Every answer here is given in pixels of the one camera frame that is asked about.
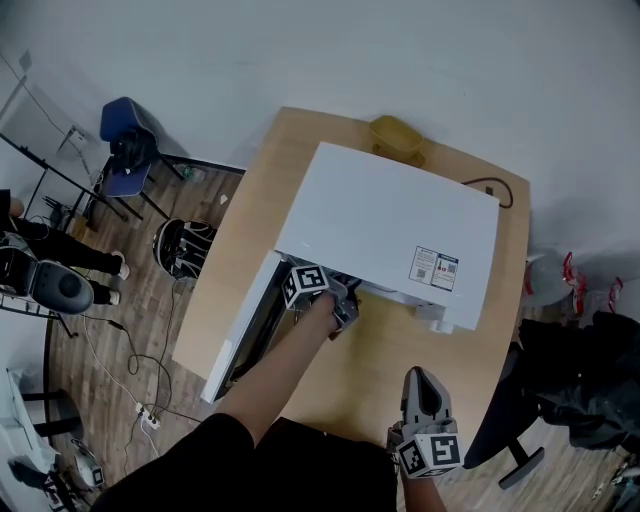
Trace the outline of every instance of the electrical cable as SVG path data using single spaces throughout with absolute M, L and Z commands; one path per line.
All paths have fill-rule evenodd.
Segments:
M 156 363 L 158 365 L 158 374 L 160 374 L 160 370 L 164 370 L 164 373 L 167 376 L 167 382 L 169 384 L 169 397 L 168 397 L 168 401 L 167 401 L 166 407 L 162 407 L 162 409 L 166 409 L 167 407 L 169 407 L 169 405 L 171 404 L 171 400 L 173 398 L 173 388 L 172 388 L 172 385 L 171 385 L 171 374 L 169 373 L 169 370 L 167 370 L 167 367 L 164 366 L 158 359 L 156 359 L 153 356 L 148 356 L 146 354 L 137 353 L 136 349 L 135 349 L 135 347 L 133 345 L 133 340 L 131 339 L 131 334 L 126 329 L 126 327 L 124 327 L 122 324 L 119 324 L 118 322 L 116 322 L 114 320 L 110 320 L 108 318 L 98 318 L 98 317 L 89 316 L 89 315 L 82 315 L 82 316 L 84 317 L 85 324 L 86 324 L 86 321 L 87 321 L 86 319 L 90 318 L 91 320 L 98 320 L 98 321 L 101 321 L 101 322 L 107 322 L 112 327 L 115 327 L 116 329 L 118 329 L 120 331 L 124 331 L 124 333 L 127 335 L 127 340 L 129 341 L 129 347 L 131 348 L 131 354 L 129 355 L 129 357 L 127 359 L 127 371 L 129 372 L 129 374 L 131 376 L 137 375 L 138 371 L 140 370 L 140 362 L 138 361 L 138 359 L 149 359 L 149 360 L 153 361 L 154 363 Z M 132 369 L 132 367 L 131 367 L 132 361 L 136 362 L 135 369 Z
M 44 107 L 42 105 L 40 105 L 40 103 L 38 102 L 38 100 L 35 98 L 35 96 L 31 93 L 31 91 L 29 90 L 29 88 L 24 84 L 24 79 L 20 78 L 18 76 L 18 73 L 16 73 L 16 71 L 13 69 L 13 66 L 11 66 L 11 64 L 9 64 L 9 61 L 5 58 L 4 55 L 2 55 L 2 53 L 0 53 L 0 59 L 2 59 L 4 61 L 4 63 L 7 65 L 7 67 L 11 70 L 11 73 L 13 73 L 13 76 L 16 77 L 16 80 L 18 80 L 18 83 L 22 86 L 22 88 L 27 92 L 27 94 L 31 97 L 31 99 L 33 100 L 33 102 L 38 106 L 38 108 L 40 110 L 42 110 L 42 113 L 45 115 L 45 117 L 47 118 L 47 120 L 51 123 L 51 126 L 53 126 L 56 130 L 58 130 L 65 138 L 65 140 L 71 144 L 71 146 L 73 146 L 73 149 L 76 150 L 76 152 L 78 153 L 78 156 L 80 157 L 80 160 L 82 161 L 82 166 L 84 167 L 85 172 L 87 173 L 87 175 L 89 176 L 89 179 L 92 179 L 91 176 L 91 171 L 89 171 L 89 167 L 87 166 L 87 162 L 84 159 L 84 156 L 82 155 L 82 152 L 78 149 L 78 147 L 71 142 L 68 138 L 67 138 L 67 133 L 64 133 L 64 131 L 62 130 L 62 128 L 60 128 L 56 123 L 53 122 L 53 120 L 51 119 L 51 117 L 49 117 L 49 114 L 47 114 L 47 111 L 44 109 Z
M 142 433 L 149 438 L 149 441 L 151 442 L 151 447 L 153 448 L 153 451 L 156 454 L 156 459 L 159 459 L 160 454 L 158 453 L 158 449 L 156 448 L 156 445 L 154 444 L 153 439 L 151 439 L 151 436 L 149 435 L 149 433 L 144 429 L 142 421 L 140 422 L 140 430 L 142 430 Z
M 476 178 L 474 180 L 463 181 L 461 183 L 462 185 L 473 185 L 474 183 L 482 183 L 483 181 L 495 181 L 496 183 L 504 185 L 504 187 L 507 189 L 507 192 L 509 193 L 509 204 L 504 205 L 500 203 L 500 208 L 504 208 L 506 210 L 513 206 L 513 191 L 511 190 L 509 184 L 501 178 L 496 178 L 495 176 L 487 176 L 485 178 Z
M 144 404 L 144 407 L 147 408 L 150 405 L 153 405 L 153 404 Z M 180 416 L 181 418 L 185 418 L 187 420 L 195 421 L 196 423 L 202 423 L 202 420 L 194 418 L 193 416 L 182 414 L 181 412 L 177 412 L 177 411 L 172 411 L 171 409 L 167 409 L 166 407 L 162 407 L 161 405 L 158 406 L 158 409 L 162 409 L 163 411 L 168 412 L 169 414 L 174 414 L 175 416 Z
M 173 323 L 173 314 L 176 308 L 174 293 L 175 293 L 176 284 L 178 284 L 179 282 L 180 282 L 180 279 L 176 279 L 171 285 L 171 312 L 169 313 L 169 324 L 167 325 L 167 333 L 164 340 L 164 347 L 162 348 L 162 355 L 160 356 L 160 362 L 158 363 L 160 365 L 162 365 L 162 361 L 164 359 L 165 354 L 167 353 L 167 347 L 169 345 L 169 335 L 171 334 L 171 324 Z M 156 383 L 156 399 L 155 399 L 155 403 L 153 404 L 153 409 L 151 410 L 152 416 L 157 416 L 156 408 L 158 407 L 159 395 L 160 395 L 160 371 L 158 371 L 158 382 Z M 167 401 L 167 407 L 171 405 L 171 398 L 172 397 L 169 396 L 169 400 Z
M 136 424 L 138 423 L 140 418 L 142 418 L 142 413 L 136 416 L 136 420 L 133 422 L 133 425 L 131 425 L 131 435 L 129 436 L 129 442 L 124 445 L 124 464 L 122 465 L 122 469 L 124 470 L 124 476 L 127 476 L 127 460 L 129 459 L 127 448 L 129 448 L 129 445 L 133 443 L 133 432 L 136 429 Z
M 111 375 L 111 372 L 107 370 L 107 368 L 102 364 L 102 361 L 100 361 L 100 358 L 98 357 L 98 354 L 96 354 L 96 350 L 95 348 L 93 348 L 93 344 L 91 343 L 91 338 L 89 337 L 89 330 L 87 329 L 87 317 L 85 315 L 82 315 L 82 321 L 84 323 L 84 333 L 85 333 L 85 336 L 87 337 L 87 343 L 89 344 L 89 347 L 91 347 L 91 352 L 93 352 L 93 357 L 96 358 L 96 361 L 98 361 L 98 364 L 107 373 L 107 375 L 111 377 L 111 380 L 115 382 L 118 386 L 120 386 L 122 389 L 124 389 L 127 392 L 127 394 L 131 397 L 131 400 L 133 401 L 133 403 L 137 405 L 138 401 L 133 396 L 133 393 L 129 391 L 129 388 L 127 388 L 127 386 L 122 384 L 113 375 Z

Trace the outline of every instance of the black pants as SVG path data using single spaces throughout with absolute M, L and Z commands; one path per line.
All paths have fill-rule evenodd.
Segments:
M 55 260 L 67 267 L 98 270 L 115 276 L 120 272 L 122 265 L 122 259 L 119 256 L 91 249 L 66 233 L 55 229 L 49 230 L 47 234 L 46 228 L 44 228 L 42 239 L 33 236 L 27 240 L 27 243 L 39 260 Z M 109 304 L 109 288 L 91 280 L 89 280 L 89 284 L 93 288 L 93 303 Z

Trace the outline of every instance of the human arm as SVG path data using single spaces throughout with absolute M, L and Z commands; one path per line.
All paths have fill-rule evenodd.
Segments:
M 257 445 L 289 401 L 318 350 L 336 329 L 334 299 L 320 296 L 296 326 L 242 377 L 216 412 L 234 417 Z
M 447 512 L 431 478 L 407 478 L 402 474 L 407 512 Z
M 10 190 L 0 190 L 0 212 L 20 217 L 24 213 L 24 205 L 20 199 L 11 197 Z

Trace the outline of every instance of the black bag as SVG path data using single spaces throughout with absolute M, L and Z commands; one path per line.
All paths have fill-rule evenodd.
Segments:
M 156 138 L 147 130 L 122 132 L 109 147 L 111 170 L 114 173 L 129 174 L 158 158 Z
M 175 279 L 198 279 L 216 233 L 204 221 L 168 220 L 153 237 L 153 257 Z

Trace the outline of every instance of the printer label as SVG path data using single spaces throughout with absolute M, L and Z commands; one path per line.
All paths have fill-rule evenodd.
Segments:
M 445 254 L 416 247 L 409 279 L 450 292 L 458 271 L 458 260 Z
M 431 279 L 431 286 L 441 288 L 450 292 L 453 290 L 453 282 L 456 280 L 456 272 L 458 271 L 458 260 L 451 256 L 438 254 L 436 268 Z
M 416 247 L 409 279 L 424 284 L 431 284 L 433 269 L 436 268 L 436 259 L 438 259 L 438 253 L 436 251 L 430 251 L 420 246 Z

